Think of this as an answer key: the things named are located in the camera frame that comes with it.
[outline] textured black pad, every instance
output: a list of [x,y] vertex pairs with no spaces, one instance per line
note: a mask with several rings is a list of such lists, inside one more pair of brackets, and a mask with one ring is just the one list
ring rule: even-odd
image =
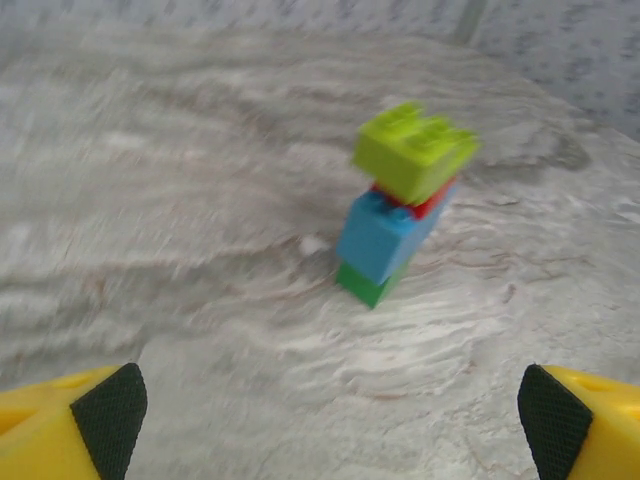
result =
[[71,404],[78,430],[102,480],[124,480],[147,413],[140,368],[129,363]]
[[593,413],[540,365],[530,365],[524,373],[518,412],[540,480],[566,480]]

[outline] lime green lego brick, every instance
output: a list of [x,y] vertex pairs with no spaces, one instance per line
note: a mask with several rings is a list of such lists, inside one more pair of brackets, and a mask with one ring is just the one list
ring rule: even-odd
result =
[[351,292],[369,308],[376,308],[378,304],[395,288],[406,272],[409,263],[396,270],[382,285],[376,285],[361,275],[351,265],[343,262],[338,269],[336,283]]
[[359,129],[352,163],[408,205],[426,202],[473,157],[476,135],[416,103],[382,112]]

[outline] blue lego brick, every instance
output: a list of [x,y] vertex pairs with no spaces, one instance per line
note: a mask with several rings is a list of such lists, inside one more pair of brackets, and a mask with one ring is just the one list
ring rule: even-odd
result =
[[369,191],[358,197],[347,216],[336,253],[375,285],[382,285],[418,251],[435,227],[455,191],[422,220],[405,207],[395,207],[384,194]]

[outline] toy tower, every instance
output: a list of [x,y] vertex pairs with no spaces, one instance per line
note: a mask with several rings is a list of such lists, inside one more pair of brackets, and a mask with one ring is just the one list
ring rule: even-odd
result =
[[360,127],[352,163],[374,178],[351,206],[338,241],[336,282],[371,308],[398,283],[455,190],[456,173],[479,147],[446,117],[414,103]]

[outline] white marble texture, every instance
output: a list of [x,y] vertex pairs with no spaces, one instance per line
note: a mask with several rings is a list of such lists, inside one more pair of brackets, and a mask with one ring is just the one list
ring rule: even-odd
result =
[[[138,361],[128,480],[533,480],[525,367],[640,384],[640,145],[421,38],[0,29],[0,388]],[[485,148],[374,312],[332,284],[355,129]]]

